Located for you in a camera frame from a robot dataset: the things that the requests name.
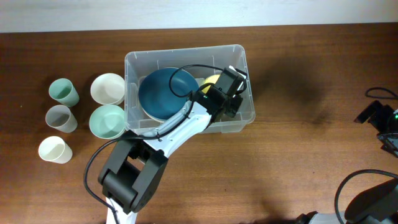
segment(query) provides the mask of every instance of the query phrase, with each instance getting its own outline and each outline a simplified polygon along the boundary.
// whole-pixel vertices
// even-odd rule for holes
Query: white wall
[[[398,22],[398,0],[0,0],[0,32]]]

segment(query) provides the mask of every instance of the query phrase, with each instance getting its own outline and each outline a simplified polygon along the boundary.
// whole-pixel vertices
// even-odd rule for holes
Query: black device
[[[137,136],[128,131],[123,134],[127,140],[119,141],[99,173],[98,182],[102,193],[123,207],[123,212],[138,212],[152,198],[167,162],[162,151],[155,151],[144,141],[129,140]],[[145,165],[140,171],[127,158],[139,159]]]
[[[373,101],[354,120],[356,123],[368,121],[378,131],[378,140],[383,145],[381,149],[398,158],[398,114],[389,105],[382,105],[378,100]]]
[[[239,95],[241,92],[236,91],[241,85],[244,85],[245,90],[245,77],[231,68],[224,68],[217,82],[210,86],[207,93],[197,91],[193,99],[207,109],[211,115],[211,123],[220,120],[224,114],[233,118],[243,101]]]

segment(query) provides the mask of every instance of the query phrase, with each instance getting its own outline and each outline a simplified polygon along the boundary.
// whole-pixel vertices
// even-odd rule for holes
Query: teal bowl
[[[101,139],[115,139],[124,132],[124,110],[116,105],[104,105],[90,116],[90,131]]]
[[[162,68],[145,77],[138,89],[138,98],[142,109],[153,119],[165,121],[176,114],[187,98],[175,96],[169,87],[170,77],[177,68]],[[172,88],[176,94],[185,95],[198,90],[195,78],[188,72],[178,71],[172,79]]]

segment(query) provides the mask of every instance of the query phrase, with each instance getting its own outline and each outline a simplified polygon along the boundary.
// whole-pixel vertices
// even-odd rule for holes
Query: white cup
[[[45,115],[45,122],[51,128],[64,133],[71,133],[77,128],[77,120],[67,106],[57,105],[51,107]]]
[[[62,138],[51,136],[40,143],[39,156],[44,161],[64,164],[72,158],[72,150]]]
[[[124,100],[124,79],[120,75],[106,73],[91,84],[93,99],[102,105],[119,105]]]

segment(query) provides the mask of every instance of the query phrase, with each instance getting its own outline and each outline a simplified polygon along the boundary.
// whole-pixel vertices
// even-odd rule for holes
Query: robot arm
[[[124,213],[118,215],[121,224],[135,222],[136,213],[152,198],[169,157],[178,147],[224,114],[235,116],[243,100],[239,94],[246,87],[244,72],[225,68],[206,93],[194,93],[177,114],[159,127],[140,136],[132,131],[121,136],[98,177],[107,202],[119,214]],[[134,167],[128,157],[144,163],[142,170]]]

